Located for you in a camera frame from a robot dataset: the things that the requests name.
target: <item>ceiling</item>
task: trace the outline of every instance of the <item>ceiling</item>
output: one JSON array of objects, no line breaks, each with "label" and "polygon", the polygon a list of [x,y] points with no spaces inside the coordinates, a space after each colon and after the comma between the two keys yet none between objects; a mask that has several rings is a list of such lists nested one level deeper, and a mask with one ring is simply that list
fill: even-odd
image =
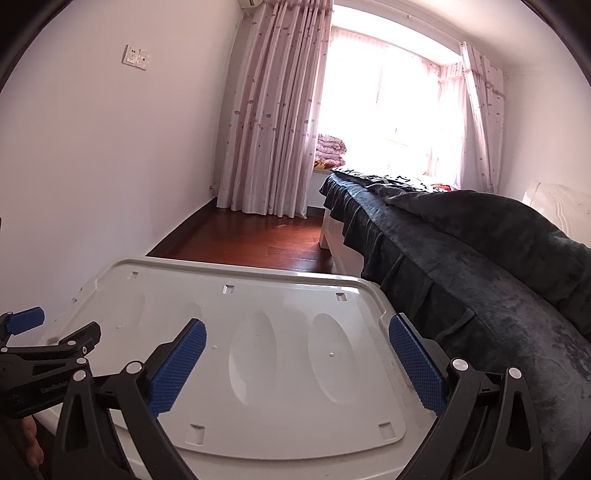
[{"label": "ceiling", "polygon": [[536,70],[570,56],[556,33],[520,0],[374,1],[472,42],[508,72]]}]

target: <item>folded blanket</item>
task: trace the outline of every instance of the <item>folded blanket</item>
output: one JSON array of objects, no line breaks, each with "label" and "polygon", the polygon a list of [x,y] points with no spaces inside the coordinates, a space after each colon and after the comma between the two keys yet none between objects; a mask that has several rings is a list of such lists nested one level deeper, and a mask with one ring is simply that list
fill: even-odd
[{"label": "folded blanket", "polygon": [[340,138],[331,137],[330,135],[318,135],[318,144],[322,147],[333,147],[336,150],[339,150],[341,154],[347,152],[345,142],[343,142]]},{"label": "folded blanket", "polygon": [[343,160],[343,157],[341,157],[341,155],[339,155],[338,153],[324,153],[316,151],[316,157],[324,158],[325,160]]},{"label": "folded blanket", "polygon": [[328,160],[326,158],[316,157],[314,159],[314,168],[316,170],[330,170],[331,168],[341,167],[345,165],[345,161],[342,158],[338,160]]},{"label": "folded blanket", "polygon": [[344,153],[344,151],[341,149],[340,146],[336,146],[336,147],[325,146],[325,145],[322,145],[320,142],[318,143],[318,146],[316,147],[316,151],[322,152],[322,153],[336,153],[338,155],[342,155]]}]

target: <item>white plastic lid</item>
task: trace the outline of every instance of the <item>white plastic lid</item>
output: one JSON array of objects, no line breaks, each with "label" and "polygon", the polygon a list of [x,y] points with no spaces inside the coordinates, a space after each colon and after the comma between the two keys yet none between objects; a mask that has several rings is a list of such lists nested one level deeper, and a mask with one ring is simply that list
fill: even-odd
[{"label": "white plastic lid", "polygon": [[[102,338],[87,358],[95,376],[114,374],[198,318],[206,349],[158,419],[201,480],[395,478],[434,415],[380,329],[392,315],[357,278],[137,258],[87,284],[42,341],[96,321]],[[51,431],[58,417],[58,407],[38,415]]]}]

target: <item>white furniture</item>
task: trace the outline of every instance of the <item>white furniture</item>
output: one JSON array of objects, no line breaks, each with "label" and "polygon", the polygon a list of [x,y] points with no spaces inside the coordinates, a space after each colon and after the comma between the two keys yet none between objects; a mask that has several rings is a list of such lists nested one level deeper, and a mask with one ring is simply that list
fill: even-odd
[{"label": "white furniture", "polygon": [[336,271],[341,275],[360,277],[363,270],[363,255],[346,247],[343,242],[344,224],[330,217],[330,210],[324,210],[320,247],[330,249]]},{"label": "white furniture", "polygon": [[591,248],[591,194],[565,185],[535,182],[523,203],[544,215],[572,240]]}]

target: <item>blanket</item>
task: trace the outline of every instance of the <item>blanket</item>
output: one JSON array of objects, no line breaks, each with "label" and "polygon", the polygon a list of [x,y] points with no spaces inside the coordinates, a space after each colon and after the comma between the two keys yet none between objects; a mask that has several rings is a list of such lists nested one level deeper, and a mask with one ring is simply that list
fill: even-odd
[{"label": "blanket", "polygon": [[556,479],[591,430],[589,251],[520,202],[337,171],[321,189],[362,277],[450,358],[518,367]]}]

